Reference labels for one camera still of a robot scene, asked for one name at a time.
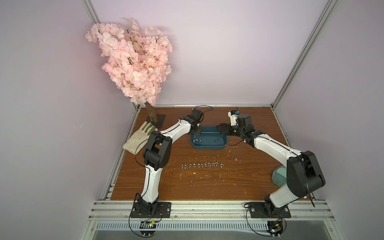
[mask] metal vent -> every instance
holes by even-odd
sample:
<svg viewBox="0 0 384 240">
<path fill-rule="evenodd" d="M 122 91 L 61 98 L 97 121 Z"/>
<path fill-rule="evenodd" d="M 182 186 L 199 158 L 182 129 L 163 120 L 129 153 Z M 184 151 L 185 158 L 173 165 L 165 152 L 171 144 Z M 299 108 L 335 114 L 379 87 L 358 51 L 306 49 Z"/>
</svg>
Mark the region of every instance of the metal vent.
<svg viewBox="0 0 384 240">
<path fill-rule="evenodd" d="M 251 220 L 253 230 L 265 231 L 267 221 Z M 132 230 L 148 228 L 141 221 L 131 221 Z M 128 221 L 99 221 L 97 230 L 127 230 Z M 251 231 L 246 221 L 164 221 L 156 224 L 156 231 Z"/>
</svg>

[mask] teal tray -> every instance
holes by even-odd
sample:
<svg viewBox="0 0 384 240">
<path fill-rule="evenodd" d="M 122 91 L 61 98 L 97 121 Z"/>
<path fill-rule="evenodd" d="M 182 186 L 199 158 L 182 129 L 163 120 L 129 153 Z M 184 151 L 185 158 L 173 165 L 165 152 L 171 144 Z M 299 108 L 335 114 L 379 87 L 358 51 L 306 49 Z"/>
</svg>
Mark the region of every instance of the teal tray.
<svg viewBox="0 0 384 240">
<path fill-rule="evenodd" d="M 204 126 L 200 136 L 191 134 L 191 143 L 195 149 L 223 149 L 228 143 L 228 138 L 221 135 L 216 126 Z"/>
</svg>

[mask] wooden table surface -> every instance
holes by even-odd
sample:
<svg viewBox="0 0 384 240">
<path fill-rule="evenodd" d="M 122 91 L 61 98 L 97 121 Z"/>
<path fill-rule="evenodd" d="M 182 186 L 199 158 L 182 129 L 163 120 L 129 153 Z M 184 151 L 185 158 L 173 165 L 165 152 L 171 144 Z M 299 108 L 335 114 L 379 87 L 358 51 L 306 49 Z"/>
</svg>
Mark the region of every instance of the wooden table surface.
<svg viewBox="0 0 384 240">
<path fill-rule="evenodd" d="M 202 126 L 216 126 L 230 123 L 228 112 L 233 108 L 214 108 L 206 112 Z M 266 132 L 275 140 L 286 144 L 284 136 L 270 108 L 239 108 L 240 113 L 249 114 L 255 129 Z M 163 129 L 175 124 L 180 117 L 190 114 L 192 108 L 156 108 L 157 114 L 166 114 Z M 134 131 L 147 118 L 142 108 Z M 228 144 L 241 139 L 228 137 Z M 144 162 L 142 150 L 137 160 Z M 195 162 L 223 163 L 223 167 L 190 168 Z M 223 150 L 197 150 L 185 134 L 172 145 L 168 164 L 162 171 L 159 184 L 159 200 L 264 200 L 264 197 L 279 187 L 272 182 L 272 172 L 281 164 L 266 153 L 246 143 L 226 146 Z M 133 200 L 144 186 L 145 169 L 139 166 L 134 155 L 127 152 L 117 178 L 111 200 Z"/>
</svg>

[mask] artificial cherry blossom tree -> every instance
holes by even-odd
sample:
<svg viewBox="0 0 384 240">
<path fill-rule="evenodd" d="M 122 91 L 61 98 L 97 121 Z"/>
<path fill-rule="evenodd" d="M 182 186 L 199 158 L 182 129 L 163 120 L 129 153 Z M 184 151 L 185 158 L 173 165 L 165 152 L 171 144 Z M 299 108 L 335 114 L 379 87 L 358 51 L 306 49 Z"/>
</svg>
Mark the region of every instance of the artificial cherry blossom tree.
<svg viewBox="0 0 384 240">
<path fill-rule="evenodd" d="M 88 41 L 99 41 L 101 56 L 109 57 L 102 69 L 109 73 L 117 88 L 131 102 L 144 103 L 151 121 L 157 123 L 153 106 L 161 92 L 160 83 L 171 72 L 167 63 L 172 45 L 158 28 L 145 29 L 142 34 L 134 19 L 126 20 L 130 22 L 129 29 L 114 23 L 98 23 L 85 37 Z"/>
</svg>

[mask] white glove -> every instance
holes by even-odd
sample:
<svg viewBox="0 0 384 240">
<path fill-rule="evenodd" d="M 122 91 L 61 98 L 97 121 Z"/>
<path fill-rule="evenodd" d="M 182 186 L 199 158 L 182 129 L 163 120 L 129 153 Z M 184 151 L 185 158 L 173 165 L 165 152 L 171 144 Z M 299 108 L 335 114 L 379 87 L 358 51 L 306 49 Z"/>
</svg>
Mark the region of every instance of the white glove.
<svg viewBox="0 0 384 240">
<path fill-rule="evenodd" d="M 157 128 L 151 123 L 145 121 L 141 127 L 132 134 L 123 148 L 133 155 L 136 155 L 147 144 L 151 132 L 157 131 Z"/>
</svg>

